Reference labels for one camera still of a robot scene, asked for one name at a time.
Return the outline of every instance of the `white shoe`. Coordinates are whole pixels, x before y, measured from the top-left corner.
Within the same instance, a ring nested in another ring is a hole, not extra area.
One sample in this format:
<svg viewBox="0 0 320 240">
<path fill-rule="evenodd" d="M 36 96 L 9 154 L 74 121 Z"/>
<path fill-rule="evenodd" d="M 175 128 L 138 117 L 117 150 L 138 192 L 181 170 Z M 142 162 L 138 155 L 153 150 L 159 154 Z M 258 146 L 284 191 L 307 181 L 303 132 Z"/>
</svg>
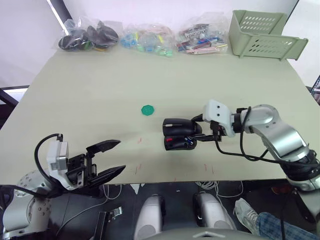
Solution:
<svg viewBox="0 0 320 240">
<path fill-rule="evenodd" d="M 254 235 L 259 235 L 256 228 L 258 214 L 243 198 L 235 201 L 234 205 L 235 214 L 239 222 L 245 226 Z"/>
</svg>

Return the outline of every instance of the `white wall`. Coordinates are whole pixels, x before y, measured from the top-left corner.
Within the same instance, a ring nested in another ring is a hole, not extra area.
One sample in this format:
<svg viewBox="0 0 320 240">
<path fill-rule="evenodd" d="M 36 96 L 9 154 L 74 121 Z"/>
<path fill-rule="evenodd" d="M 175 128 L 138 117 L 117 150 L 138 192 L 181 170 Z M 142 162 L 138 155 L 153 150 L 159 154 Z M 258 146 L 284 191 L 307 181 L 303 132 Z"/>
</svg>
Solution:
<svg viewBox="0 0 320 240">
<path fill-rule="evenodd" d="M 320 1 L 300 0 L 283 35 L 309 39 L 298 61 L 289 62 L 304 84 L 312 87 L 320 75 Z"/>
<path fill-rule="evenodd" d="M 0 0 L 0 88 L 30 85 L 61 31 L 45 0 Z"/>
<path fill-rule="evenodd" d="M 245 9 L 290 14 L 297 0 L 64 0 L 72 18 L 79 16 L 124 25 L 161 23 L 177 31 L 188 19 L 205 12 L 224 12 L 231 20 L 232 10 Z"/>
</svg>

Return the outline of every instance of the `beige table surface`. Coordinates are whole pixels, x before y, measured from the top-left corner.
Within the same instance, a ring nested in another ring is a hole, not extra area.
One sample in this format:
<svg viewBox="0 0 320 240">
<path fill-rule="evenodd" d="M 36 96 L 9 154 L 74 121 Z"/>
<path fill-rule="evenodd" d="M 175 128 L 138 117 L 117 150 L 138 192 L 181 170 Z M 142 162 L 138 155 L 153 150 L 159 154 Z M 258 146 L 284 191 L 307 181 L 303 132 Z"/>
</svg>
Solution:
<svg viewBox="0 0 320 240">
<path fill-rule="evenodd" d="M 166 58 L 116 46 L 108 53 L 57 52 L 48 61 L 0 130 L 0 183 L 15 184 L 36 169 L 34 148 L 52 133 L 63 133 L 70 157 L 92 144 L 121 140 L 93 159 L 99 172 L 126 165 L 112 184 L 284 178 L 278 164 L 222 155 L 212 142 L 165 151 L 164 118 L 190 119 L 211 98 L 232 112 L 276 107 L 320 154 L 320 108 L 286 60 L 182 53 Z M 143 105 L 153 105 L 154 114 L 142 115 Z M 201 125 L 209 133 L 209 124 Z M 240 152 L 239 139 L 224 137 L 220 146 Z M 39 152 L 45 168 L 47 147 Z M 257 135 L 245 134 L 244 149 L 259 155 L 265 148 Z"/>
</svg>

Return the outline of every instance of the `bag of black objects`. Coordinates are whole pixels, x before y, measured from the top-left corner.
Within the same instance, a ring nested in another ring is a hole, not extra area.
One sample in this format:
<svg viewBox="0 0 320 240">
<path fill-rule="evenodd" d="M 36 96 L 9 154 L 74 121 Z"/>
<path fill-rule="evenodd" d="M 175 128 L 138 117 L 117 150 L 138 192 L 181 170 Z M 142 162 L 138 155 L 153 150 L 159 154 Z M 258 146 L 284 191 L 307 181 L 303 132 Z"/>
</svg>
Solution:
<svg viewBox="0 0 320 240">
<path fill-rule="evenodd" d="M 121 22 L 102 22 L 100 20 L 68 19 L 64 23 L 64 36 L 58 41 L 58 47 L 65 51 L 97 50 L 105 52 L 117 44 L 122 31 Z"/>
</svg>

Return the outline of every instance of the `slotted basket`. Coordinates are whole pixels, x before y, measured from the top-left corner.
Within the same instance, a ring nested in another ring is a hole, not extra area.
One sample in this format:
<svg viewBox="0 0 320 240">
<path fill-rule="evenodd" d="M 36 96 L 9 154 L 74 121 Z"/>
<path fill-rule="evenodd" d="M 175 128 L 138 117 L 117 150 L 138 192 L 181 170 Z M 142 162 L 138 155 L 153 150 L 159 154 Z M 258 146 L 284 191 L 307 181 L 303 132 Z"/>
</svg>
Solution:
<svg viewBox="0 0 320 240">
<path fill-rule="evenodd" d="M 281 36 L 284 13 L 234 10 L 229 38 L 234 55 L 297 60 L 308 39 Z"/>
</svg>

